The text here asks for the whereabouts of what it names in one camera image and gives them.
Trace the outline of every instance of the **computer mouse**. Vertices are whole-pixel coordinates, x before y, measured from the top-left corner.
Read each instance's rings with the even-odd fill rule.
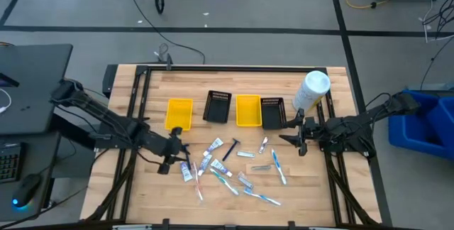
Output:
[[[33,198],[40,183],[41,176],[39,174],[27,175],[13,194],[13,205],[18,208],[26,206]]]

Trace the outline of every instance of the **blue toothbrush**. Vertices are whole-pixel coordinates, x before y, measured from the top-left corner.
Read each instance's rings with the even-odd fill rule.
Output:
[[[271,155],[272,155],[272,158],[275,160],[275,165],[276,165],[277,170],[281,174],[282,184],[286,185],[287,180],[285,179],[284,173],[282,172],[281,165],[279,164],[279,161],[277,160],[277,155],[276,155],[276,152],[274,149],[271,150]]]
[[[219,174],[218,172],[216,172],[213,168],[210,168],[210,171],[211,171],[216,177],[218,177],[219,181],[221,181],[224,185],[226,185],[226,186],[229,188],[229,190],[232,191],[233,194],[235,194],[235,195],[239,195],[239,194],[240,194],[240,193],[238,193],[238,191],[237,191],[235,188],[233,188],[233,187],[231,187],[231,186],[229,185],[229,183],[227,182],[227,180],[224,179],[224,178],[221,176],[221,174]]]
[[[264,196],[264,195],[256,195],[256,194],[253,194],[253,191],[252,191],[249,187],[246,187],[246,188],[244,189],[244,193],[246,193],[246,194],[248,194],[248,195],[252,195],[252,196],[257,197],[257,198],[260,198],[260,199],[262,199],[262,200],[264,200],[264,201],[271,202],[271,203],[276,204],[276,205],[279,205],[279,206],[281,205],[280,202],[276,202],[276,201],[274,201],[273,199],[270,199],[270,198],[268,198],[268,197],[266,197],[266,196]]]

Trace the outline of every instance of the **white cable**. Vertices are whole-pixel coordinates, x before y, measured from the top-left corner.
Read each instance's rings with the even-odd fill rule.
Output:
[[[4,89],[0,88],[0,91],[4,92],[4,94],[6,94],[6,96],[8,96],[8,99],[9,99],[8,106],[0,107],[0,114],[1,114],[1,113],[5,112],[11,106],[11,104],[13,103],[13,100],[11,99],[11,96],[9,96],[9,93],[6,92]]]
[[[430,39],[430,40],[427,38],[427,27],[426,27],[426,25],[424,25],[424,23],[426,22],[426,18],[429,15],[429,13],[432,11],[432,8],[433,8],[433,0],[431,0],[431,7],[427,11],[426,15],[424,15],[424,18],[423,18],[424,37],[426,38],[426,43],[433,42],[433,41],[445,40],[445,39],[449,39],[449,38],[454,37],[454,35],[450,35],[450,36],[447,36],[447,37],[444,37],[444,38],[434,38],[434,39]]]
[[[427,27],[426,27],[425,22],[426,22],[427,15],[432,11],[432,8],[433,8],[433,0],[430,0],[430,1],[431,1],[431,7],[427,11],[426,15],[424,15],[424,18],[423,18],[424,36],[426,37],[426,43],[428,43],[428,40],[427,40]]]

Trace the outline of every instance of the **small plastic basket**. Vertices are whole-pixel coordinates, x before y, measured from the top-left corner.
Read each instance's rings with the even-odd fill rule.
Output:
[[[236,96],[236,125],[240,127],[262,125],[260,95],[242,94]]]
[[[169,99],[165,129],[172,130],[181,127],[183,131],[191,129],[192,99]]]
[[[265,130],[284,128],[287,117],[283,98],[262,98],[262,127]]]
[[[227,123],[232,94],[228,92],[208,91],[204,120],[216,123]]]

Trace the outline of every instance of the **can lid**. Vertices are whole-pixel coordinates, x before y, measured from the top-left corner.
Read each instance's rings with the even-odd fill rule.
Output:
[[[325,73],[314,70],[307,74],[304,79],[304,85],[306,85],[312,93],[325,94],[331,86],[331,81]]]

